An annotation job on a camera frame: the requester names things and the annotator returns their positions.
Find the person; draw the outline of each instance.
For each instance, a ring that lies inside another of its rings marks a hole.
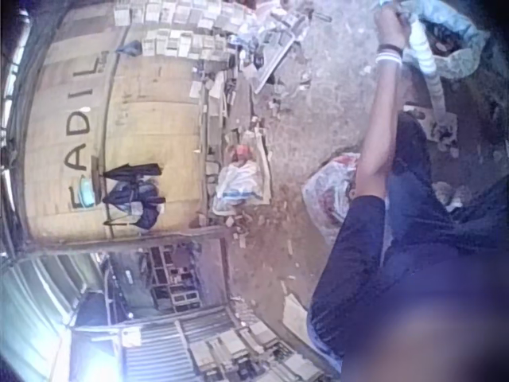
[[[375,21],[378,83],[356,195],[314,291],[309,336],[343,382],[488,381],[509,361],[507,177],[445,210],[425,134],[396,107],[410,27],[391,4]],[[393,240],[380,266],[386,197]]]

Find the bracelet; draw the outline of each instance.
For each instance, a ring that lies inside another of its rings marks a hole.
[[[378,64],[380,61],[383,61],[383,60],[397,62],[399,64],[399,66],[402,65],[401,57],[395,53],[384,52],[384,53],[379,53],[376,55],[376,58],[375,58],[376,64]]]
[[[403,58],[403,49],[397,47],[396,45],[392,44],[380,44],[377,53],[381,53],[384,50],[393,50],[395,51],[401,58]]]

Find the hand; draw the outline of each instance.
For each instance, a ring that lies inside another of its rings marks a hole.
[[[400,49],[406,47],[410,36],[410,24],[398,13],[394,4],[387,3],[380,8],[375,14],[375,24],[380,44],[391,44]]]

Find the wooden wall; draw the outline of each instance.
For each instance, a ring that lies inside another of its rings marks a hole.
[[[156,162],[165,211],[153,231],[187,227],[200,205],[197,99],[188,97],[192,61],[118,56],[147,25],[115,27],[112,4],[71,10],[50,46],[30,112],[25,147],[25,203],[41,242],[103,240],[106,209],[80,205],[91,157],[106,170]],[[107,183],[111,189],[114,182]],[[111,210],[113,217],[118,213]],[[132,236],[138,228],[114,228]]]

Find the concrete floor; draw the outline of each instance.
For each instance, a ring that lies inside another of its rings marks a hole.
[[[313,20],[302,43],[307,62],[289,57],[276,72],[286,88],[291,88],[291,82],[298,83],[307,71],[312,78],[310,88],[284,98],[279,118],[271,117],[267,109],[273,86],[266,85],[254,99],[255,113],[266,118],[274,199],[270,206],[247,209],[254,218],[247,248],[230,243],[229,281],[233,294],[244,297],[258,316],[297,347],[302,347],[300,342],[282,325],[280,282],[284,280],[307,307],[330,250],[309,219],[301,187],[323,162],[358,146],[363,137],[375,90],[378,42],[373,5],[373,0],[316,0],[316,10],[330,15],[332,23]],[[449,111],[459,117],[460,159],[452,160],[433,145],[430,151],[435,180],[467,184],[479,192],[507,173],[507,161],[495,164],[493,147],[482,139],[480,127],[485,126],[486,116],[477,112],[482,107],[471,97],[475,86],[476,78],[455,84],[455,92],[445,85]],[[400,90],[402,101],[429,105],[417,71],[404,70]]]

